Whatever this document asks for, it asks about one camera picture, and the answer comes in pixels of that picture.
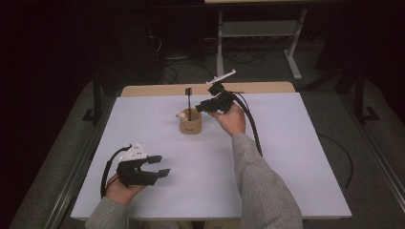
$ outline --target gray sleeve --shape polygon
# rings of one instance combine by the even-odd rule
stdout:
[[[127,228],[129,209],[104,197],[86,221],[86,228]]]
[[[303,228],[301,210],[286,184],[245,134],[232,137],[235,177],[245,228]]]

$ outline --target brown container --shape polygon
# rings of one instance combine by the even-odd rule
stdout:
[[[202,130],[202,114],[196,109],[191,109],[191,121],[181,121],[180,131],[185,135],[196,135]]]

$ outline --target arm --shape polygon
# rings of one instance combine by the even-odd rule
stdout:
[[[86,228],[127,228],[129,208],[134,196],[142,191],[145,185],[125,187],[115,174],[108,180],[105,197],[86,221]]]
[[[245,134],[245,114],[233,104],[226,114],[209,113],[232,137],[235,177],[246,228],[303,228],[301,211],[283,180]]]

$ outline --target background desk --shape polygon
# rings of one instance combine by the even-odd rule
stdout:
[[[288,83],[266,83],[268,91],[280,92]],[[232,91],[255,91],[257,83],[225,85]],[[136,86],[123,94],[146,88],[154,96],[124,96],[117,99],[105,132],[83,183],[74,219],[88,218],[100,201],[99,185],[106,161],[122,147],[141,141],[150,156],[161,155],[159,164],[144,165],[145,171],[171,169],[168,177],[141,192],[131,206],[132,219],[234,219],[241,214],[241,200],[233,172],[229,136],[208,114],[202,114],[202,132],[183,135],[175,117],[187,106],[185,95],[160,96],[166,88],[180,92],[190,85]],[[193,85],[195,94],[208,85]],[[210,95],[193,95],[192,105]],[[297,93],[245,94],[258,127],[265,160],[284,179],[305,219],[350,217],[326,156]],[[250,125],[246,133],[252,136]],[[113,163],[111,176],[117,167]]]

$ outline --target hand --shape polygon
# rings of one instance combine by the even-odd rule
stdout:
[[[132,198],[145,187],[146,185],[126,187],[119,181],[118,175],[115,174],[107,182],[105,197],[127,206],[132,201]]]
[[[208,114],[215,117],[224,131],[230,136],[245,133],[245,113],[235,103],[232,104],[229,111],[225,114],[219,114],[218,112]]]

